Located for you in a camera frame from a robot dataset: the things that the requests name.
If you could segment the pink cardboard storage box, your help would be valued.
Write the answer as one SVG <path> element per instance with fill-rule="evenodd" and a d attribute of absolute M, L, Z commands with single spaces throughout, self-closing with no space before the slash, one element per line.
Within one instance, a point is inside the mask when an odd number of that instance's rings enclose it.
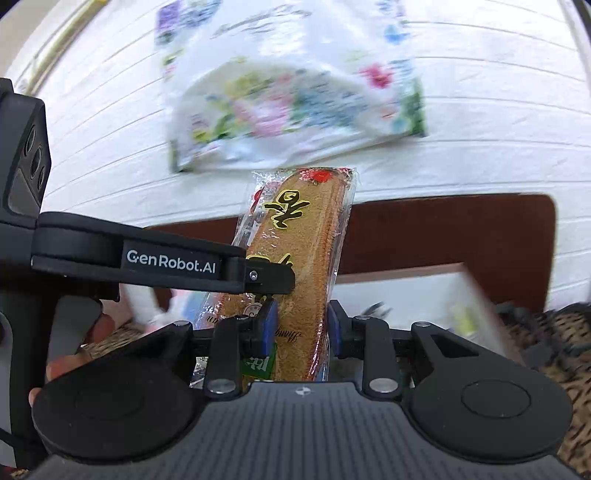
<path fill-rule="evenodd" d="M 462 263 L 340 275 L 332 298 L 351 317 L 372 315 L 404 330 L 429 322 L 522 362 L 495 306 Z"/>

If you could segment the letter-pattern brown blanket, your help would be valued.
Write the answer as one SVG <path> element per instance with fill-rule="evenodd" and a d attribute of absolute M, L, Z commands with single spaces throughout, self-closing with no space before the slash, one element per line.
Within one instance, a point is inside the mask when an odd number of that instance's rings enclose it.
<path fill-rule="evenodd" d="M 543 330 L 520 365 L 542 367 L 575 353 Z M 256 381 L 219 398 L 200 356 L 190 388 L 208 399 L 180 440 L 143 460 L 81 463 L 49 453 L 33 479 L 573 479 L 558 452 L 523 463 L 484 463 L 445 451 L 411 424 L 401 405 L 363 395 L 361 380 Z"/>

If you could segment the dark wooden headboard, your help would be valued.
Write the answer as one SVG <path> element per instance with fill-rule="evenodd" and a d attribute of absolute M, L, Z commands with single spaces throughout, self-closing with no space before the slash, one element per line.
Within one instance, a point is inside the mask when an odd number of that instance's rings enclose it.
<path fill-rule="evenodd" d="M 543 194 L 483 194 L 355 205 L 342 273 L 464 264 L 495 303 L 544 308 L 556 211 Z"/>

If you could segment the floral plastic bag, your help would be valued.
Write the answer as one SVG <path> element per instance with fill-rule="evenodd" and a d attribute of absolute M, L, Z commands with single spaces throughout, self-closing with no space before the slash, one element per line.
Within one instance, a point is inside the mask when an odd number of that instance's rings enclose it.
<path fill-rule="evenodd" d="M 172 1 L 155 46 L 175 172 L 304 166 L 426 132 L 398 1 Z"/>

